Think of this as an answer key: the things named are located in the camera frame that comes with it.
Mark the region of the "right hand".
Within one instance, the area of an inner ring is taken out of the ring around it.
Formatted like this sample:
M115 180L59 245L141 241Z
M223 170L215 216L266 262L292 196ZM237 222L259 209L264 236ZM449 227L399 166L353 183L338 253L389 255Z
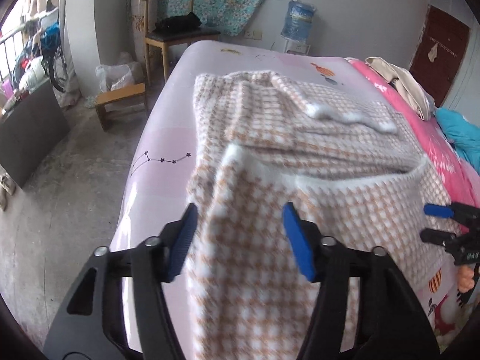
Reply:
M456 275L457 289L460 293L467 293L475 287L474 277L479 273L478 268L461 266Z

